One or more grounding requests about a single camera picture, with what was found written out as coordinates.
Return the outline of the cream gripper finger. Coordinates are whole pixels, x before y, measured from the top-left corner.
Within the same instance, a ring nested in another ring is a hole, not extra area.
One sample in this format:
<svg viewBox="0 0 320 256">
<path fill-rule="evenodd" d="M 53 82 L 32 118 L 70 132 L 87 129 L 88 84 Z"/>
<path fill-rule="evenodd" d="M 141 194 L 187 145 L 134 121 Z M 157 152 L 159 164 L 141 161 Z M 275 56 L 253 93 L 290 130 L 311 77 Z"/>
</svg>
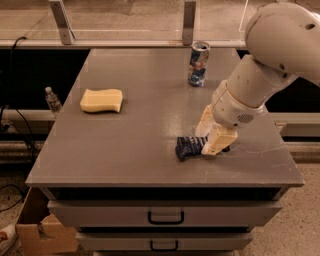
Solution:
<svg viewBox="0 0 320 256">
<path fill-rule="evenodd" d="M 197 125 L 195 135 L 197 137 L 212 137 L 216 131 L 216 121 L 212 114 L 212 106 L 207 105 Z"/>
<path fill-rule="evenodd" d="M 230 146 L 238 138 L 237 130 L 234 128 L 226 128 L 223 126 L 216 126 L 216 131 L 212 137 L 208 137 L 203 150 L 205 152 L 219 153 Z"/>
</svg>

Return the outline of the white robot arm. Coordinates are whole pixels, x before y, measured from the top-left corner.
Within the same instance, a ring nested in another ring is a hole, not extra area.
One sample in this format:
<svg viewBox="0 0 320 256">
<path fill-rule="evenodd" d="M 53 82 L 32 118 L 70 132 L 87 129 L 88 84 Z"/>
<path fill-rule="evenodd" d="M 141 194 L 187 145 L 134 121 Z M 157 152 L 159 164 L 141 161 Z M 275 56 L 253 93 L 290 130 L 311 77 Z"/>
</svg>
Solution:
<svg viewBox="0 0 320 256">
<path fill-rule="evenodd" d="M 267 100 L 302 77 L 320 83 L 320 16 L 290 2 L 257 10 L 248 22 L 245 55 L 221 81 L 196 128 L 207 139 L 201 153 L 216 155 L 238 137 L 237 130 L 263 112 Z"/>
</svg>

